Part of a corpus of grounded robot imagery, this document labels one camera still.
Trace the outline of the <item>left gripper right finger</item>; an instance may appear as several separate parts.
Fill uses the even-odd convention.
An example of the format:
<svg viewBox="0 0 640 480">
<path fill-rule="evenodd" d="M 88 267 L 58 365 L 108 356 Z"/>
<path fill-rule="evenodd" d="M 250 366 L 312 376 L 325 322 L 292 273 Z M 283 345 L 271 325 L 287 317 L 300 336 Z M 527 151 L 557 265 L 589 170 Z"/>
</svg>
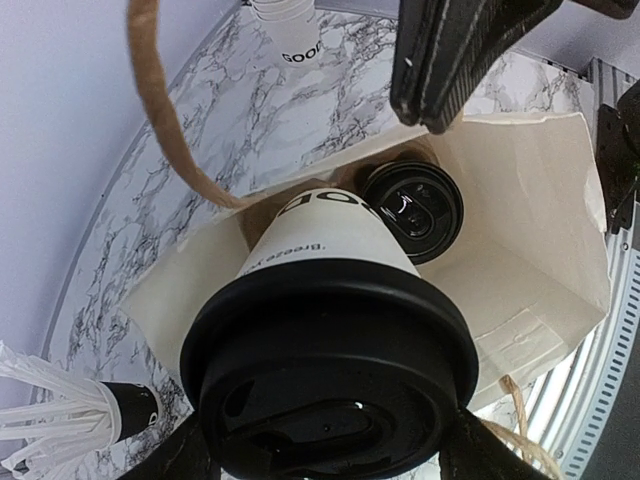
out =
<svg viewBox="0 0 640 480">
<path fill-rule="evenodd" d="M 533 478 L 533 468 L 466 409 L 456 412 L 438 460 L 441 479 Z"/>
</svg>

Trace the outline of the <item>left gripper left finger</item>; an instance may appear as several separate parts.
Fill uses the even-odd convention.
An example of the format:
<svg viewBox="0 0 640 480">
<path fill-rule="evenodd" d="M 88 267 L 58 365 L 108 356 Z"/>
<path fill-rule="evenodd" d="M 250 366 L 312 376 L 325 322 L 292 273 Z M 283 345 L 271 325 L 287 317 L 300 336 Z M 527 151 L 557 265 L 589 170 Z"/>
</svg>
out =
<svg viewBox="0 0 640 480">
<path fill-rule="evenodd" d="M 120 480 L 219 480 L 196 414 L 191 414 L 144 461 Z"/>
</svg>

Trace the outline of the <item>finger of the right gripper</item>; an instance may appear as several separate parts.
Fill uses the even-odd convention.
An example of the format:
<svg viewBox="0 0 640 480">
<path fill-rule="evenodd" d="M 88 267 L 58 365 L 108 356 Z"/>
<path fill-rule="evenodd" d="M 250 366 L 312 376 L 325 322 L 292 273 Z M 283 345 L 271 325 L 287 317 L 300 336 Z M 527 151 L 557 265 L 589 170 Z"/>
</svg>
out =
<svg viewBox="0 0 640 480">
<path fill-rule="evenodd" d="M 463 100 L 455 91 L 480 20 L 478 1 L 402 1 L 390 104 L 404 125 L 449 125 Z"/>
<path fill-rule="evenodd" d="M 419 123 L 444 133 L 493 63 L 558 1 L 439 1 L 427 40 Z"/>
</svg>

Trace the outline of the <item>black cup lid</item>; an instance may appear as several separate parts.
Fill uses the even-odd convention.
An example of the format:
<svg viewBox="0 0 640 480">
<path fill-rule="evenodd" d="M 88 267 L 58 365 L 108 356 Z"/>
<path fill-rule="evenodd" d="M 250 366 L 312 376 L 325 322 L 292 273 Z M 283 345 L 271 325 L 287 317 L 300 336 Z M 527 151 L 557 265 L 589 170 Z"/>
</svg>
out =
<svg viewBox="0 0 640 480">
<path fill-rule="evenodd" d="M 407 158 L 382 164 L 359 192 L 415 265 L 442 255 L 461 231 L 461 192 L 452 177 L 432 163 Z"/>
<path fill-rule="evenodd" d="M 239 479 L 386 479 L 441 448 L 479 361 L 453 302 L 373 262 L 296 261 L 232 281 L 197 314 L 183 388 Z"/>
</svg>

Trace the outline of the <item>brown cardboard cup carrier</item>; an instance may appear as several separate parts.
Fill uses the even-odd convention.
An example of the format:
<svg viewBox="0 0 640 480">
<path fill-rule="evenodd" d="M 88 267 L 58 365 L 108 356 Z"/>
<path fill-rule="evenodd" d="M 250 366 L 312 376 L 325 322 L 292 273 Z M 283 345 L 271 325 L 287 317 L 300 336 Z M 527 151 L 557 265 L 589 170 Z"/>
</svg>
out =
<svg viewBox="0 0 640 480">
<path fill-rule="evenodd" d="M 379 167 L 400 160 L 417 160 L 440 165 L 438 156 L 429 143 L 411 140 L 374 155 L 343 165 L 328 175 L 310 178 L 290 188 L 273 193 L 244 210 L 238 220 L 249 251 L 256 246 L 276 214 L 296 195 L 316 188 L 338 188 L 360 195 L 371 174 Z"/>
</svg>

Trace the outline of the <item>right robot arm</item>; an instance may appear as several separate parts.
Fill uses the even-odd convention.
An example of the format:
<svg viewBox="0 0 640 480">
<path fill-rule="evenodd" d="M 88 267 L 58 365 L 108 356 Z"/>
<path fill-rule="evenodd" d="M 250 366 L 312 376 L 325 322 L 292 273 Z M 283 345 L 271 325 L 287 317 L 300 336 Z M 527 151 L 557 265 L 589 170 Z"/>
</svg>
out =
<svg viewBox="0 0 640 480">
<path fill-rule="evenodd" d="M 494 62 L 554 13 L 551 0 L 402 1 L 390 90 L 399 121 L 444 133 Z M 610 233 L 633 223 L 639 189 L 639 87 L 599 107 L 596 165 Z"/>
</svg>

